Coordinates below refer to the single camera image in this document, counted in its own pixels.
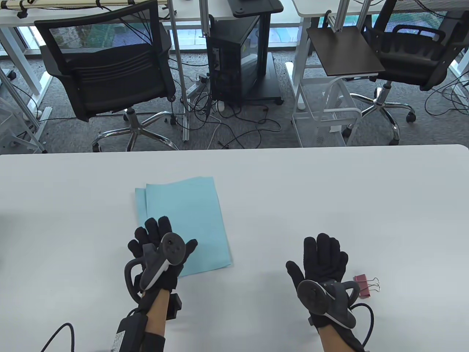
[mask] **gray carpet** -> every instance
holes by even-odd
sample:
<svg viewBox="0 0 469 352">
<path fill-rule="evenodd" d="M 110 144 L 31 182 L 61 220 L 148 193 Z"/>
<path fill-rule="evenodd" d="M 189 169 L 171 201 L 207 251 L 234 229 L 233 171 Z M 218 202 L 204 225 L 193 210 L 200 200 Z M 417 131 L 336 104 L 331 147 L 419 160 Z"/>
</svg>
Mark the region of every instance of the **gray carpet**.
<svg viewBox="0 0 469 352">
<path fill-rule="evenodd" d="M 263 131 L 261 148 L 290 148 L 298 147 L 293 126 L 290 123 L 290 117 L 294 108 L 294 96 L 290 87 L 287 73 L 285 70 L 284 62 L 292 61 L 293 52 L 275 52 L 275 66 L 277 75 L 280 82 L 283 99 L 285 103 L 282 106 L 275 104 L 268 104 L 268 118 L 277 121 L 282 129 L 279 133 Z M 184 54 L 183 61 L 189 63 L 206 63 L 205 54 Z M 41 60 L 30 60 L 33 68 L 38 73 L 43 72 L 44 66 Z M 308 59 L 308 63 L 318 63 L 317 57 L 312 56 Z M 13 68 L 9 61 L 1 61 L 2 68 Z M 184 66 L 184 74 L 186 86 L 189 87 L 192 82 L 190 78 L 194 79 L 198 73 L 207 72 L 207 67 L 192 67 Z M 306 77 L 323 76 L 324 73 L 320 70 L 306 70 Z M 177 71 L 174 70 L 174 78 L 179 80 Z M 448 74 L 446 82 L 450 82 L 454 77 L 451 73 Z M 18 78 L 13 81 L 17 86 L 29 91 L 27 86 L 18 75 Z M 369 80 L 360 80 L 347 83 L 351 92 L 359 93 L 366 96 L 372 96 L 375 87 L 382 85 L 382 82 L 370 82 Z M 182 105 L 179 103 L 181 96 L 180 88 L 176 93 L 178 99 L 174 103 L 174 112 L 180 113 Z M 396 109 L 393 111 L 393 116 L 398 121 L 401 127 L 401 144 L 462 144 L 469 146 L 469 118 L 457 111 L 451 111 L 439 117 L 433 117 L 425 112 L 424 101 L 429 95 L 429 92 L 421 92 L 418 87 L 406 84 L 395 83 L 388 96 L 388 101 L 407 102 L 411 104 L 416 110 L 417 122 L 408 124 L 405 121 L 407 112 L 404 110 Z M 8 92 L 4 87 L 0 88 L 0 96 L 5 99 L 11 99 Z M 53 108 L 51 118 L 70 118 L 74 117 L 70 103 L 67 99 L 65 91 L 57 79 L 53 79 L 47 93 L 44 97 L 43 103 L 40 108 L 51 106 Z M 442 112 L 451 108 L 452 104 L 444 99 L 439 94 L 434 94 L 428 104 L 428 109 L 432 112 Z M 134 109 L 142 120 L 150 116 L 147 113 L 154 113 L 161 110 L 171 110 L 171 104 L 166 99 L 155 99 L 145 103 L 134 106 Z M 244 106 L 241 113 L 238 115 L 241 118 L 249 120 L 260 120 L 264 118 L 265 112 L 263 107 Z M 232 111 L 227 107 L 223 115 L 231 115 Z M 246 131 L 254 130 L 256 125 L 252 122 L 246 122 L 235 117 L 223 119 L 224 123 L 231 126 L 236 135 L 240 135 Z M 202 123 L 196 118 L 192 117 L 191 128 L 197 128 Z M 45 142 L 45 147 L 50 153 L 83 153 L 91 151 L 91 143 L 96 135 L 101 131 L 112 130 L 127 126 L 123 121 L 121 114 L 115 116 L 99 116 L 92 118 L 89 123 L 82 122 L 77 119 L 72 120 L 51 120 L 47 122 L 45 132 L 42 137 L 42 142 Z M 158 121 L 153 124 L 150 129 L 159 134 L 162 134 L 172 139 L 181 149 L 206 149 L 212 137 L 213 131 L 217 124 L 206 124 L 203 128 L 191 131 L 190 140 L 182 143 L 181 136 L 182 130 L 179 126 L 171 126 L 164 121 Z M 273 122 L 267 122 L 258 125 L 258 128 L 277 130 L 278 126 Z M 128 136 L 105 138 L 100 142 L 103 152 L 123 151 L 128 142 Z M 220 149 L 223 144 L 230 142 L 233 135 L 228 127 L 220 126 L 214 136 L 213 142 L 210 145 L 211 149 Z M 382 118 L 379 113 L 373 113 L 362 121 L 360 124 L 357 135 L 354 140 L 354 145 L 387 145 L 392 139 L 392 132 L 388 122 Z M 259 134 L 253 132 L 242 136 L 239 141 L 246 148 L 254 148 L 259 144 Z M 328 143 L 327 139 L 323 140 L 321 145 L 333 146 L 334 144 Z M 232 141 L 229 143 L 230 148 L 242 148 L 237 142 Z M 134 150 L 165 150 L 167 147 L 164 145 L 148 139 L 146 137 L 139 137 L 136 142 Z M 30 153 L 23 146 L 2 145 L 0 153 Z"/>
</svg>

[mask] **gloved hand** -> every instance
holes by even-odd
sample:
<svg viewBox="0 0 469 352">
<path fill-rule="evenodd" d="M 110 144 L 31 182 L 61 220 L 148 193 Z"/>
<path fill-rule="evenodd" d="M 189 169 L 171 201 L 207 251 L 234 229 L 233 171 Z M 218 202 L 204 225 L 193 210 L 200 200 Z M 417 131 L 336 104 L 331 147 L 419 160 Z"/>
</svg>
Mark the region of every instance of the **gloved hand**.
<svg viewBox="0 0 469 352">
<path fill-rule="evenodd" d="M 304 276 L 296 263 L 288 261 L 285 265 L 293 280 L 295 290 L 303 280 L 312 280 L 317 283 L 330 280 L 340 282 L 342 280 L 348 262 L 348 255 L 340 251 L 340 244 L 337 239 L 329 237 L 325 233 L 320 233 L 317 240 L 313 237 L 306 237 L 303 246 Z M 332 322 L 323 315 L 315 314 L 311 314 L 311 320 L 317 329 L 330 325 Z"/>
<path fill-rule="evenodd" d="M 153 243 L 157 248 L 161 242 L 162 237 L 172 232 L 171 223 L 167 216 L 162 216 L 158 219 L 158 222 L 154 218 L 150 218 L 145 221 L 145 227 L 139 227 L 135 230 L 135 238 L 129 242 L 128 248 L 132 252 L 135 258 L 143 256 L 143 245 L 147 243 Z M 177 286 L 177 278 L 184 267 L 189 255 L 197 247 L 197 240 L 192 239 L 186 243 L 186 255 L 183 261 L 179 265 L 170 265 L 169 268 L 164 271 L 155 284 L 145 293 L 147 296 L 151 292 L 159 292 L 160 289 L 172 291 Z M 134 279 L 134 289 L 140 291 L 140 278 L 142 274 L 138 274 Z"/>
</svg>

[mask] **blue paper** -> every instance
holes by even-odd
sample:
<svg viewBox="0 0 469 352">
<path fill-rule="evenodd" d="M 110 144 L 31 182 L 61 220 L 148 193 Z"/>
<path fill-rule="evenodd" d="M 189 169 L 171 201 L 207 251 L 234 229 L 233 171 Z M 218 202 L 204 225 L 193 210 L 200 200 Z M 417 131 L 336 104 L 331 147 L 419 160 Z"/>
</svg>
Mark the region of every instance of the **blue paper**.
<svg viewBox="0 0 469 352">
<path fill-rule="evenodd" d="M 138 225 L 145 227 L 145 221 L 148 219 L 146 214 L 146 189 L 135 188 L 135 204 L 137 206 Z"/>
<path fill-rule="evenodd" d="M 136 189 L 139 221 L 168 216 L 173 231 L 185 242 L 195 238 L 196 250 L 180 276 L 224 268 L 232 264 L 218 195 L 212 177 L 195 177 L 173 184 L 148 184 L 146 197 Z M 146 211 L 141 207 L 146 198 Z"/>
</svg>

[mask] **chair base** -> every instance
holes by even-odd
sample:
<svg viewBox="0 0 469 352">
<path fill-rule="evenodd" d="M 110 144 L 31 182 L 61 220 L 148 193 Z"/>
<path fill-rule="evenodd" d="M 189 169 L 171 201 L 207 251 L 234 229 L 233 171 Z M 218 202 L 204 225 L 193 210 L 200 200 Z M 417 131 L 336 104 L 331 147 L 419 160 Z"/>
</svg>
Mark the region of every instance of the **chair base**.
<svg viewBox="0 0 469 352">
<path fill-rule="evenodd" d="M 361 101 L 365 104 L 370 105 L 368 108 L 362 111 L 362 118 L 366 117 L 367 115 L 371 114 L 374 111 L 378 111 L 381 113 L 381 115 L 387 119 L 389 124 L 391 125 L 391 128 L 393 130 L 393 139 L 389 142 L 389 145 L 398 145 L 399 140 L 401 138 L 401 133 L 399 130 L 399 125 L 397 122 L 393 119 L 393 116 L 389 113 L 388 109 L 406 109 L 409 110 L 409 113 L 407 114 L 407 122 L 415 122 L 416 116 L 415 116 L 415 110 L 413 109 L 412 106 L 409 104 L 404 104 L 404 103 L 388 103 L 386 102 L 386 98 L 389 94 L 389 91 L 391 90 L 391 83 L 392 81 L 387 81 L 384 85 L 383 88 L 376 88 L 375 89 L 375 99 L 371 99 L 368 97 L 365 97 L 360 94 L 355 94 L 351 93 L 350 96 L 353 99 L 356 99 L 358 101 Z M 353 129 L 353 125 L 348 125 L 347 128 L 342 132 L 342 136 L 347 138 L 350 136 L 351 132 Z"/>
<path fill-rule="evenodd" d="M 142 123 L 139 122 L 137 119 L 137 115 L 133 108 L 128 108 L 124 110 L 124 120 L 129 121 L 130 126 L 126 128 L 119 128 L 117 130 L 111 130 L 107 132 L 100 133 L 96 139 L 93 141 L 92 148 L 94 152 L 101 152 L 101 147 L 99 146 L 98 142 L 106 137 L 114 137 L 114 136 L 122 136 L 125 134 L 130 134 L 130 140 L 127 143 L 126 152 L 131 152 L 134 149 L 135 141 L 139 135 L 143 135 L 149 137 L 151 139 L 157 140 L 164 145 L 167 145 L 173 150 L 179 150 L 179 148 L 174 144 L 170 139 L 154 133 L 152 131 L 146 130 L 145 127 L 150 126 L 152 123 L 158 121 L 163 116 L 170 116 L 174 117 L 172 113 L 169 111 L 161 111 L 152 117 L 149 117 Z"/>
</svg>

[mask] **computer tower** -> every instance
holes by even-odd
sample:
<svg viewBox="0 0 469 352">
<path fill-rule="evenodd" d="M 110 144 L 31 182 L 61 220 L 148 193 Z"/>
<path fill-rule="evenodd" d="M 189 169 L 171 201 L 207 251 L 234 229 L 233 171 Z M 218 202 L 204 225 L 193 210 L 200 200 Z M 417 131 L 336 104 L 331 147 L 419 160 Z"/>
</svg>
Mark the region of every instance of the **computer tower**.
<svg viewBox="0 0 469 352">
<path fill-rule="evenodd" d="M 241 104 L 256 82 L 259 16 L 212 23 L 207 54 L 213 100 Z"/>
</svg>

